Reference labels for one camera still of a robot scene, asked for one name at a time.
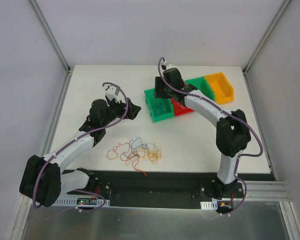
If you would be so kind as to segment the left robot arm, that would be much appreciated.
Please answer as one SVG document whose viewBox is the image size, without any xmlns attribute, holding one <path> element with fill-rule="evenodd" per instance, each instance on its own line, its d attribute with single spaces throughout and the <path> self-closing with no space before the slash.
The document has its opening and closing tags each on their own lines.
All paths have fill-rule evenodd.
<svg viewBox="0 0 300 240">
<path fill-rule="evenodd" d="M 80 190 L 92 194 L 96 189 L 96 175 L 85 168 L 65 173 L 65 169 L 81 154 L 96 146 L 106 134 L 106 128 L 117 121 L 134 120 L 141 107 L 115 99 L 97 99 L 73 139 L 55 152 L 31 156 L 26 163 L 19 192 L 32 199 L 33 206 L 50 207 L 61 194 Z"/>
</svg>

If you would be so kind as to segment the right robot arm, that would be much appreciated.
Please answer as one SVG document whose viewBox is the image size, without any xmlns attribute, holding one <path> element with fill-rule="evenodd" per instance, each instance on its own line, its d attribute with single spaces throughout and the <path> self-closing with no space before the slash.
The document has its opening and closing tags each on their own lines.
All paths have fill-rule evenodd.
<svg viewBox="0 0 300 240">
<path fill-rule="evenodd" d="M 154 97 L 173 99 L 183 107 L 194 110 L 216 128 L 216 146 L 221 153 L 216 179 L 204 190 L 211 198 L 221 200 L 232 193 L 236 185 L 238 157 L 251 141 L 245 113 L 229 111 L 207 98 L 193 84 L 185 84 L 175 66 L 159 65 L 155 78 Z"/>
</svg>

